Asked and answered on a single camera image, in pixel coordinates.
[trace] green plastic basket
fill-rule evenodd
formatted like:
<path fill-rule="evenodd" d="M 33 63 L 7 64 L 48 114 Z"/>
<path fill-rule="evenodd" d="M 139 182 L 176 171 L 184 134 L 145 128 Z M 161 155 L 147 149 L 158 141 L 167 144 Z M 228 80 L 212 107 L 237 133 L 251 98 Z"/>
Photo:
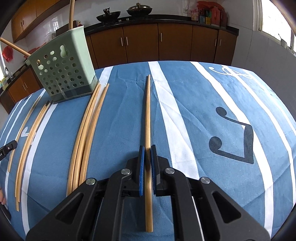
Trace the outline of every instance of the green plastic basket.
<path fill-rule="evenodd" d="M 83 26 L 54 38 L 28 60 L 54 103 L 89 95 L 97 85 Z"/>

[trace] wooden chopstick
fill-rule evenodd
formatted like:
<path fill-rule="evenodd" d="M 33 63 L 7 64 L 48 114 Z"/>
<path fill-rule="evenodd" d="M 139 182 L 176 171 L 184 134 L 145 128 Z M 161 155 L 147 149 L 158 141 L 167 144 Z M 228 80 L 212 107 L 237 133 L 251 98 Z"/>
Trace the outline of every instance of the wooden chopstick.
<path fill-rule="evenodd" d="M 74 3 L 75 3 L 75 0 L 70 0 L 69 30 L 73 28 Z"/>
<path fill-rule="evenodd" d="M 7 44 L 8 46 L 12 47 L 13 49 L 15 49 L 16 51 L 19 51 L 20 53 L 22 53 L 23 55 L 26 55 L 26 56 L 30 56 L 31 54 L 29 54 L 28 52 L 24 51 L 23 49 L 21 49 L 20 47 L 14 45 L 13 43 L 7 41 L 6 39 L 4 38 L 0 38 L 0 41 Z"/>
<path fill-rule="evenodd" d="M 94 132 L 96 130 L 96 124 L 97 124 L 97 121 L 99 118 L 99 114 L 100 114 L 108 87 L 109 87 L 109 84 L 107 84 L 107 86 L 104 88 L 104 90 L 102 92 L 98 106 L 97 106 L 96 111 L 94 113 L 94 117 L 92 118 L 92 121 L 91 121 L 91 124 L 89 127 L 89 131 L 87 133 L 86 142 L 85 142 L 85 146 L 84 146 L 84 152 L 83 152 L 83 158 L 82 158 L 82 164 L 81 164 L 79 185 L 81 185 L 86 179 L 86 171 L 87 171 L 87 166 L 88 166 L 88 162 L 89 162 L 89 154 L 91 151 L 91 145 L 92 145 L 92 141 L 94 138 Z"/>
<path fill-rule="evenodd" d="M 39 100 L 41 99 L 41 96 L 38 97 L 38 99 L 34 102 L 34 104 L 32 105 L 31 109 L 29 110 L 26 118 L 24 119 L 24 122 L 22 123 L 22 126 L 20 127 L 19 132 L 17 133 L 17 137 L 15 138 L 15 140 L 18 142 L 20 135 L 22 133 L 22 130 L 24 129 L 25 125 L 27 124 L 28 119 L 30 118 L 32 112 L 34 111 L 36 105 L 38 104 Z M 15 154 L 15 149 L 12 150 L 10 156 L 9 156 L 9 162 L 8 162 L 8 172 L 10 172 L 11 170 L 11 164 L 12 164 L 12 160 L 13 160 L 13 156 Z"/>
<path fill-rule="evenodd" d="M 89 113 L 90 107 L 93 102 L 95 104 L 95 102 L 96 102 L 95 96 L 97 96 L 96 94 L 99 92 L 99 89 L 100 89 L 100 84 L 97 84 L 97 86 L 91 96 L 91 99 L 89 100 L 89 103 L 88 103 L 87 108 L 85 110 L 82 122 L 80 124 L 80 128 L 77 133 L 77 137 L 76 137 L 76 141 L 75 141 L 75 145 L 74 145 L 74 149 L 73 149 L 73 153 L 72 153 L 72 157 L 71 157 L 71 162 L 70 162 L 70 169 L 69 169 L 68 183 L 67 183 L 67 196 L 72 192 L 72 188 L 73 188 L 74 168 L 75 168 L 77 151 L 78 151 L 81 135 L 82 135 L 84 126 L 86 128 L 88 128 L 88 126 L 85 125 L 86 118 L 87 118 L 88 114 L 90 114 L 90 117 L 92 115 L 92 111 L 91 111 L 91 113 Z"/>
<path fill-rule="evenodd" d="M 22 154 L 21 154 L 21 158 L 20 158 L 20 162 L 19 162 L 19 168 L 17 169 L 17 171 L 18 171 L 17 172 L 17 179 L 15 182 L 16 207 L 19 207 L 19 203 L 20 203 L 22 174 L 24 171 L 27 154 L 29 152 L 30 145 L 34 139 L 35 133 L 36 133 L 45 113 L 47 112 L 48 108 L 50 107 L 50 105 L 51 105 L 51 102 L 49 103 L 47 101 L 46 104 L 43 106 L 42 110 L 38 114 L 37 118 L 35 119 L 32 127 L 31 127 L 29 135 L 28 135 L 28 137 L 25 141 L 24 147 L 22 149 Z"/>
<path fill-rule="evenodd" d="M 84 144 L 86 141 L 87 132 L 89 130 L 89 124 L 91 121 L 92 113 L 93 113 L 94 106 L 96 104 L 96 100 L 97 100 L 100 89 L 101 89 L 101 84 L 99 84 L 98 89 L 94 95 L 92 102 L 91 102 L 89 112 L 86 116 L 84 127 L 83 127 L 83 130 L 81 133 L 81 137 L 80 137 L 80 141 L 79 141 L 79 145 L 78 145 L 78 150 L 77 150 L 77 155 L 76 155 L 75 167 L 74 167 L 72 191 L 74 191 L 79 185 L 79 175 L 80 175 L 80 168 L 81 168 L 81 161 L 82 161 L 82 155 L 83 155 L 83 150 L 84 150 Z"/>
<path fill-rule="evenodd" d="M 146 115 L 145 115 L 145 224 L 146 232 L 153 232 L 152 216 L 152 176 L 151 176 L 151 125 L 150 125 L 150 75 L 146 83 Z"/>

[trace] musical note print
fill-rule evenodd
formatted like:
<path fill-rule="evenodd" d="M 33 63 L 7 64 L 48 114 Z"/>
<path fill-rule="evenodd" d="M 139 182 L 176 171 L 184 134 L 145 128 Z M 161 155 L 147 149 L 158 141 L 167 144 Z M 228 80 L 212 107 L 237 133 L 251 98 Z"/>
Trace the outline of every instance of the musical note print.
<path fill-rule="evenodd" d="M 229 152 L 220 150 L 220 148 L 222 147 L 222 141 L 219 137 L 212 137 L 210 139 L 210 141 L 209 141 L 210 150 L 213 153 L 220 155 L 220 156 L 224 156 L 224 157 L 227 157 L 230 159 L 242 161 L 242 162 L 249 163 L 249 164 L 254 164 L 254 157 L 253 157 L 254 134 L 253 134 L 252 126 L 227 117 L 226 116 L 227 112 L 222 107 L 217 107 L 216 112 L 219 116 L 223 117 L 224 119 L 226 119 L 228 121 L 245 126 L 245 128 L 244 128 L 244 157 L 237 156 L 237 155 L 231 154 Z"/>

